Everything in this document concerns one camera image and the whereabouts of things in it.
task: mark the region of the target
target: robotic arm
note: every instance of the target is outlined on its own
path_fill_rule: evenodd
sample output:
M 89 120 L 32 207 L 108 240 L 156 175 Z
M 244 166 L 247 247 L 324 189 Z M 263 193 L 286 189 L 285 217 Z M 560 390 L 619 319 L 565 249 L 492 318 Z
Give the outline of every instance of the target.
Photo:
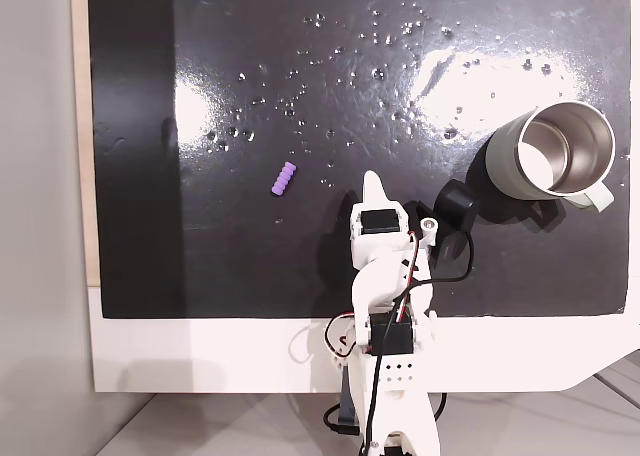
M 409 218 L 397 201 L 390 201 L 380 178 L 368 171 L 364 178 L 363 202 L 351 213 L 353 266 L 360 270 L 353 283 L 354 324 L 347 339 L 355 347 L 347 358 L 349 388 L 360 425 L 367 434 L 367 420 L 374 387 L 376 358 L 384 351 L 377 381 L 377 397 L 371 421 L 368 454 L 384 454 L 385 447 L 400 447 L 414 456 L 438 456 L 440 443 L 428 394 L 424 390 L 424 362 L 433 350 L 436 314 L 429 308 L 431 285 L 411 291 L 402 311 L 389 314 L 394 299 L 410 278 L 431 278 L 428 258 L 435 245 L 438 222 L 420 221 L 423 237 L 418 242 L 409 234 Z M 390 326 L 383 350 L 389 317 Z

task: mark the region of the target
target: white frame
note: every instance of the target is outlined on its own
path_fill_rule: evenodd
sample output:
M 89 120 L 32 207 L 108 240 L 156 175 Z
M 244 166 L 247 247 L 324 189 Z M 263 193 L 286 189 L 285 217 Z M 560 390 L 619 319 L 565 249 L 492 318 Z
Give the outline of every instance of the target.
M 640 0 L 631 0 L 632 8 Z M 338 392 L 322 319 L 110 320 L 99 289 L 87 0 L 73 0 L 80 172 L 93 373 L 101 392 Z M 632 35 L 638 24 L 632 11 Z M 632 54 L 638 54 L 632 37 Z M 631 93 L 640 94 L 632 58 Z M 632 119 L 632 141 L 637 139 Z M 630 221 L 640 216 L 631 166 Z M 638 224 L 630 225 L 624 314 L 553 318 L 442 318 L 429 392 L 567 389 L 640 348 Z

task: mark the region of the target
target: red wire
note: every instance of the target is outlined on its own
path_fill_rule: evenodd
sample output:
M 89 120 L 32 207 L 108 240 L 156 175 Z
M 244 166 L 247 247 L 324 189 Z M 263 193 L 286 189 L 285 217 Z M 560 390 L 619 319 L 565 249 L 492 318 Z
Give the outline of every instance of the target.
M 416 265 L 416 259 L 418 259 L 418 249 L 420 248 L 420 242 L 417 240 L 416 233 L 414 231 L 409 231 L 409 237 L 415 242 L 415 244 L 413 249 L 413 258 L 411 259 L 411 262 L 409 265 L 409 274 L 407 275 L 407 288 L 409 287 L 409 285 L 411 284 L 411 281 L 413 280 L 413 270 Z M 408 297 L 409 295 L 405 297 L 404 303 L 402 305 L 402 314 L 400 315 L 400 321 L 402 321 L 402 318 L 404 318 L 404 314 L 407 312 Z

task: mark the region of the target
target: water droplet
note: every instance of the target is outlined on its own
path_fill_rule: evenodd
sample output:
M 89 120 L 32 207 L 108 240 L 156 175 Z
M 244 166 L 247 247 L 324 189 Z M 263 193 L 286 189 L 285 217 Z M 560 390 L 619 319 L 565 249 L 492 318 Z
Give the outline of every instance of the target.
M 449 128 L 444 132 L 445 139 L 453 139 L 458 135 L 458 130 L 456 128 Z
M 376 68 L 373 70 L 372 74 L 373 74 L 373 77 L 378 81 L 384 80 L 384 71 L 382 69 Z

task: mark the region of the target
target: mug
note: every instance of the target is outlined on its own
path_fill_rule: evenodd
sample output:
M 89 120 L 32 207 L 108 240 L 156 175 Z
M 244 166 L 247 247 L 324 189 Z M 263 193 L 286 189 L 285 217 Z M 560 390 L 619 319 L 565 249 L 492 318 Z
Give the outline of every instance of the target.
M 485 164 L 493 184 L 515 199 L 564 198 L 598 212 L 613 202 L 602 183 L 615 156 L 611 125 L 580 101 L 536 108 L 498 129 Z

